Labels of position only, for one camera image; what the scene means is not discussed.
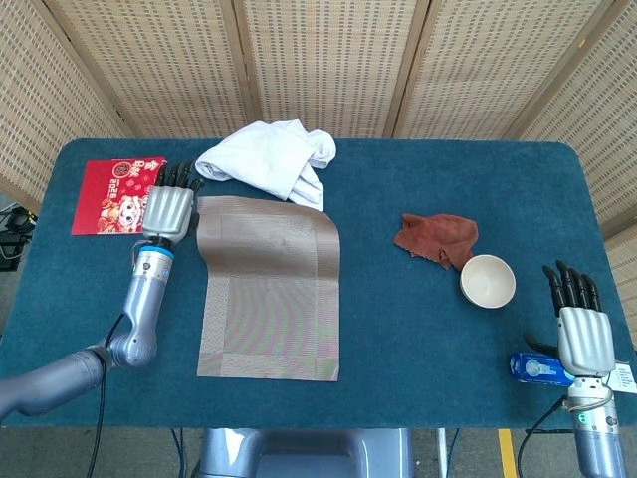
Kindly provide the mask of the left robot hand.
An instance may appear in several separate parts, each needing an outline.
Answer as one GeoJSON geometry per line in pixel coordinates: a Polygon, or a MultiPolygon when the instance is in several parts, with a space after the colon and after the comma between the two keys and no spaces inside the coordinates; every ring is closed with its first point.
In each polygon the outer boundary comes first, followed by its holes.
{"type": "Polygon", "coordinates": [[[192,177],[193,164],[190,160],[159,168],[142,219],[146,241],[169,249],[196,228],[194,203],[203,180],[192,177]]]}

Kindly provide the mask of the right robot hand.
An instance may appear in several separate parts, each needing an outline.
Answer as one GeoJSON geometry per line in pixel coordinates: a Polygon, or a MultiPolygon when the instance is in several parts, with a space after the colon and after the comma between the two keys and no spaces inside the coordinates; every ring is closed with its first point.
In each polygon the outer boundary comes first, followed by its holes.
{"type": "Polygon", "coordinates": [[[608,315],[603,311],[593,279],[556,260],[544,266],[557,326],[557,344],[539,341],[532,333],[523,338],[532,350],[560,361],[574,377],[605,377],[615,370],[615,352],[608,315]]]}

